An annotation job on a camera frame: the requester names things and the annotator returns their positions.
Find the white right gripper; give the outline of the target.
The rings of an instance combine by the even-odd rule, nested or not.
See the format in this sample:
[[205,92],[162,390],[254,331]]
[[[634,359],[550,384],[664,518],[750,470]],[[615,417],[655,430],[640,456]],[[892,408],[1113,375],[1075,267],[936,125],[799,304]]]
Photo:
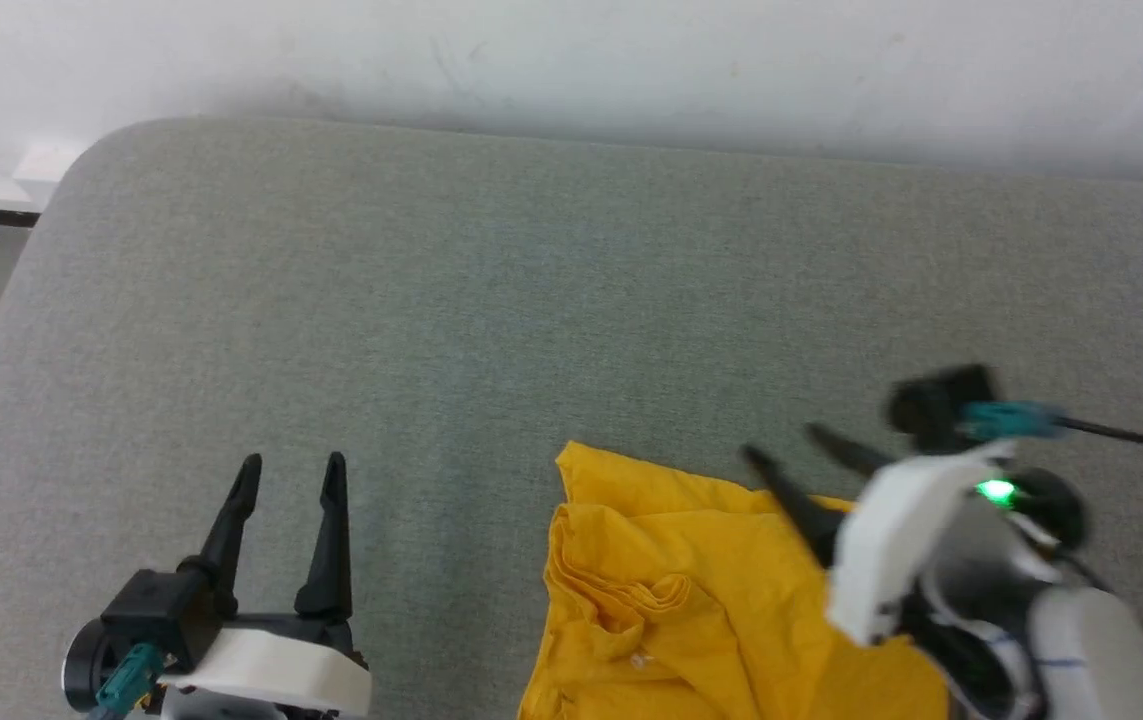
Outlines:
[[741,447],[741,456],[815,562],[833,565],[826,618],[853,643],[895,634],[903,601],[943,551],[972,550],[1005,531],[1001,511],[977,488],[1000,477],[997,462],[1013,459],[1013,445],[892,462],[828,425],[807,425],[807,438],[828,459],[871,479],[849,514],[812,498],[767,451]]

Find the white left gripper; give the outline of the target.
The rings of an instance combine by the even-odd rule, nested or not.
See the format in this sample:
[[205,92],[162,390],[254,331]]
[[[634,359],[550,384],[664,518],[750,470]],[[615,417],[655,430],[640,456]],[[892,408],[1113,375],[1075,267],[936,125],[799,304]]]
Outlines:
[[[235,616],[245,525],[259,493],[263,456],[242,461],[195,555],[181,562],[213,593],[216,614]],[[219,629],[195,669],[161,675],[160,717],[367,717],[373,675],[353,646],[347,464],[330,451],[319,496],[321,523],[295,611]],[[337,619],[337,621],[320,621]]]

